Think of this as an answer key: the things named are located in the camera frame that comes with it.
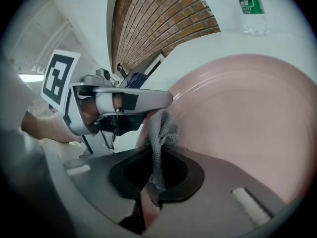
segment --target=clear water bottle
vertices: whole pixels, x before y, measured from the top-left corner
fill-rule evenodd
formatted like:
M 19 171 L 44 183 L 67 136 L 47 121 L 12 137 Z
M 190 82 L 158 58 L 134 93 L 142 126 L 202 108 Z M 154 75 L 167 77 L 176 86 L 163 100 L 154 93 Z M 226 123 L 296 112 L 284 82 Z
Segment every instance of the clear water bottle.
M 267 23 L 261 0 L 238 0 L 246 22 L 246 33 L 265 36 Z

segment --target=white tabletop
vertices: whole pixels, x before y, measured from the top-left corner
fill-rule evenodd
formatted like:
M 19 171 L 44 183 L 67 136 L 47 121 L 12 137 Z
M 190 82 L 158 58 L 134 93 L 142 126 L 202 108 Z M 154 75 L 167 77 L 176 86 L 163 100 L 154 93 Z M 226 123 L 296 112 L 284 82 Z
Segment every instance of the white tabletop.
M 168 90 L 199 66 L 236 54 L 261 54 L 296 66 L 317 83 L 317 46 L 314 41 L 291 34 L 269 33 L 254 37 L 235 33 L 214 33 L 178 45 L 147 79 L 142 89 Z M 114 142 L 115 152 L 135 148 L 142 126 Z

